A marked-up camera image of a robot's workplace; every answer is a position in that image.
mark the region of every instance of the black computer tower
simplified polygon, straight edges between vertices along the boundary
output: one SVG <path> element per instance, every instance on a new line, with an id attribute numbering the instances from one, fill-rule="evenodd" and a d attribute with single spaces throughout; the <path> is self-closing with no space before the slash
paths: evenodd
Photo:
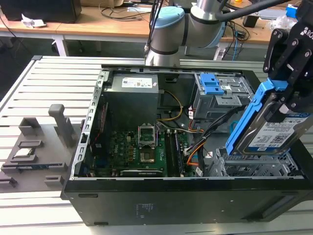
<path id="1" fill-rule="evenodd" d="M 0 0 L 9 21 L 20 21 L 22 14 L 45 22 L 74 23 L 82 11 L 80 0 Z"/>

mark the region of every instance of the rear case panel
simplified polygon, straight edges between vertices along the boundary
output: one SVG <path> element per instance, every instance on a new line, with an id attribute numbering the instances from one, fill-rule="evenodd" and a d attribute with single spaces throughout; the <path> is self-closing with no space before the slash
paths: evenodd
<path id="1" fill-rule="evenodd" d="M 255 92 L 257 77 L 251 71 L 240 72 Z M 313 158 L 301 141 L 290 153 L 305 179 L 95 180 L 72 174 L 64 193 L 88 226 L 271 221 L 309 200 L 313 192 Z"/>

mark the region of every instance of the power supply label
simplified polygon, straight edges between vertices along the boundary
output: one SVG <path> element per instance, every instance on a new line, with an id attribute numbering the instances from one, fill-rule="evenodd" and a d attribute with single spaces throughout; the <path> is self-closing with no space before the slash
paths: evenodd
<path id="1" fill-rule="evenodd" d="M 127 88 L 152 88 L 152 78 L 149 77 L 124 77 L 122 87 Z"/>
<path id="2" fill-rule="evenodd" d="M 271 151 L 281 147 L 293 134 L 295 125 L 304 122 L 310 114 L 290 114 L 281 122 L 265 122 L 258 134 L 249 144 L 249 149 Z"/>

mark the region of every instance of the metal rail table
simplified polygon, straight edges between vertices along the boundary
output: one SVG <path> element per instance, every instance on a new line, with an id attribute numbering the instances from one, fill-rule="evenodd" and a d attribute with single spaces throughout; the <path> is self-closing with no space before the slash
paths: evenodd
<path id="1" fill-rule="evenodd" d="M 137 64 L 142 59 L 89 57 L 35 57 L 0 102 L 0 165 L 8 157 L 20 134 L 23 117 L 37 117 L 40 124 L 54 124 L 48 116 L 53 103 L 63 103 L 65 116 L 80 123 L 87 114 L 93 86 L 101 64 Z M 183 66 L 241 68 L 266 79 L 259 62 L 182 60 Z M 313 152 L 312 131 L 302 141 Z M 87 227 L 59 191 L 0 194 L 0 234 L 3 235 L 137 235 L 137 234 L 313 234 L 313 202 L 292 208 L 272 222 L 193 225 L 147 225 Z"/>

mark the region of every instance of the wooden desk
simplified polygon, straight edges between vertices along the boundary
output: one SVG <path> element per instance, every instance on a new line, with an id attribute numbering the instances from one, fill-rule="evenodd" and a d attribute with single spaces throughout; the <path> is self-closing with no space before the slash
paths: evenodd
<path id="1" fill-rule="evenodd" d="M 249 5 L 248 0 L 243 3 L 231 4 L 244 7 Z M 123 11 L 119 14 L 112 14 L 115 17 L 135 15 L 137 13 Z M 142 15 L 143 19 L 149 21 L 150 14 Z M 149 24 L 145 20 L 134 22 L 121 22 L 106 18 L 101 15 L 98 7 L 82 7 L 82 13 L 76 23 L 47 23 L 47 27 L 26 28 L 21 22 L 10 22 L 2 17 L 6 25 L 15 33 L 17 37 L 49 38 L 57 43 L 61 56 L 68 56 L 65 40 L 90 40 L 90 41 L 116 41 L 116 42 L 142 42 L 147 41 L 149 35 Z M 236 19 L 235 22 L 242 25 L 243 19 Z M 255 28 L 247 28 L 250 38 L 244 43 L 244 47 L 266 48 L 270 40 L 271 31 L 267 29 L 268 21 L 258 20 Z M 7 28 L 0 22 L 0 36 L 12 37 Z M 232 42 L 233 35 L 229 27 L 226 28 L 225 36 L 221 38 L 216 51 L 215 60 L 221 59 L 221 52 L 225 51 L 229 43 Z"/>
<path id="2" fill-rule="evenodd" d="M 0 11 L 1 18 L 6 24 L 6 26 L 13 32 L 23 32 L 23 33 L 50 33 L 56 34 L 57 28 L 61 23 L 47 22 L 45 27 L 27 28 L 20 21 L 8 21 L 5 15 Z M 0 31 L 9 32 L 5 25 L 0 21 Z"/>
<path id="3" fill-rule="evenodd" d="M 119 14 L 112 14 L 113 17 L 124 17 L 138 14 L 137 12 L 123 11 Z M 122 22 L 104 17 L 99 12 L 98 7 L 82 7 L 82 13 L 76 23 L 62 23 L 58 29 L 58 34 L 94 35 L 94 36 L 114 36 L 114 37 L 139 37 L 148 38 L 150 14 L 142 15 L 147 20 L 137 16 L 140 21 Z"/>

